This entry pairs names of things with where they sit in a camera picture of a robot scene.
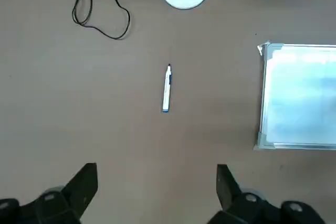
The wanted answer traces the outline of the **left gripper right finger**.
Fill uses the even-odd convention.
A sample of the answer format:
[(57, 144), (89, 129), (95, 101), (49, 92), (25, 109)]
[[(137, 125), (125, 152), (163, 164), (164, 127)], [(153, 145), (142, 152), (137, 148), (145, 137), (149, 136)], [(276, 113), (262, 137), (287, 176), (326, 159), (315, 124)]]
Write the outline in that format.
[(325, 223), (306, 203), (289, 200), (276, 207), (254, 192), (244, 192), (226, 164), (217, 165), (216, 192), (222, 210), (208, 223)]

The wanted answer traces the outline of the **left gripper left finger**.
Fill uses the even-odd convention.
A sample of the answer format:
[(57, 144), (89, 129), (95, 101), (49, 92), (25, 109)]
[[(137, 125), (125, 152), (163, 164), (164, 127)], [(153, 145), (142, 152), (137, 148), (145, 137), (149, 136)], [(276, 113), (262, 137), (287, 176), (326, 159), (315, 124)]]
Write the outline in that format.
[(28, 204), (1, 199), (1, 223), (81, 223), (97, 191), (97, 164), (86, 163), (66, 185), (50, 188)]

